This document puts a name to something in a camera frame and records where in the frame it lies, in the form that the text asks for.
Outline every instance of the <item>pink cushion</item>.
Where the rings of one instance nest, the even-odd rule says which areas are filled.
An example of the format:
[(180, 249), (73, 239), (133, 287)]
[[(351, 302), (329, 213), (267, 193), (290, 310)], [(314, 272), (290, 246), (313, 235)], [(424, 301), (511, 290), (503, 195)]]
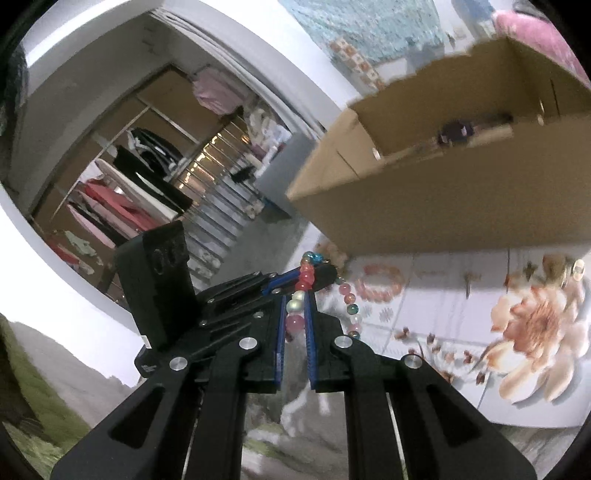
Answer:
[(496, 11), (493, 14), (493, 21), (498, 34), (519, 40), (543, 53), (573, 73), (585, 85), (591, 86), (589, 77), (569, 44), (551, 23), (511, 11)]

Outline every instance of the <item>white pearl bead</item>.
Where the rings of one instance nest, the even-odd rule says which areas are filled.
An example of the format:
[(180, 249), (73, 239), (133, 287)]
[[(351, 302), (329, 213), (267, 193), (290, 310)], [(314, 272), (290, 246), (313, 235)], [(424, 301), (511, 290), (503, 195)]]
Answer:
[(300, 313), (304, 309), (304, 302), (301, 300), (290, 300), (285, 307), (287, 313)]
[(306, 292), (303, 290), (298, 290), (291, 296), (292, 300), (304, 301), (304, 298), (306, 298)]

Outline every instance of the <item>beaded bracelet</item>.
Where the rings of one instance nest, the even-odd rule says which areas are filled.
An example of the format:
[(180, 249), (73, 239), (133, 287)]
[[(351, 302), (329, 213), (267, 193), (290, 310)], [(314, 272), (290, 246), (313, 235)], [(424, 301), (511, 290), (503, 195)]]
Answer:
[[(285, 328), (290, 335), (301, 332), (305, 326), (304, 320), (304, 298), (306, 292), (312, 289), (314, 284), (314, 264), (321, 263), (324, 257), (314, 252), (306, 252), (300, 262), (300, 276), (298, 283), (295, 285), (295, 293), (291, 296), (291, 300), (287, 302), (285, 307), (287, 317), (285, 318)], [(352, 316), (351, 327), (348, 328), (348, 335), (359, 339), (361, 334), (361, 315), (359, 315), (359, 307), (355, 303), (355, 295), (351, 293), (351, 285), (345, 283), (343, 277), (336, 279), (336, 284), (339, 285), (339, 292), (345, 296), (345, 303), (347, 304), (347, 313)]]

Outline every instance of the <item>cardboard box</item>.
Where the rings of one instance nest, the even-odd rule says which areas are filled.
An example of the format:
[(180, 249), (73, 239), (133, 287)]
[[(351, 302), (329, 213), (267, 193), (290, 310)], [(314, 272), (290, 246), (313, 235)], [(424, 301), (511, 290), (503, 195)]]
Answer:
[[(400, 154), (450, 121), (504, 112), (508, 135)], [(499, 38), (343, 111), (288, 197), (354, 255), (590, 240), (590, 112), (569, 72)]]

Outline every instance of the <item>metal screw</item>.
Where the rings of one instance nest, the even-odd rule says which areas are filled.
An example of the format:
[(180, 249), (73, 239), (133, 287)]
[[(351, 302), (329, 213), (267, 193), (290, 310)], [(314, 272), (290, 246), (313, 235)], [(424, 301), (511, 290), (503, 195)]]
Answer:
[(407, 355), (404, 357), (404, 365), (409, 368), (420, 368), (423, 360), (418, 355)]
[(341, 335), (335, 338), (335, 345), (339, 348), (349, 348), (351, 345), (353, 345), (353, 340), (351, 340), (351, 337)]
[(257, 346), (257, 344), (258, 342), (256, 341), (256, 338), (253, 337), (244, 337), (238, 343), (238, 345), (240, 345), (240, 348), (244, 350), (252, 350), (254, 347)]
[(188, 364), (189, 364), (189, 362), (187, 362), (187, 359), (185, 357), (176, 356), (170, 361), (168, 366), (170, 367), (171, 370), (174, 370), (175, 372), (179, 372), (179, 371), (185, 369)]

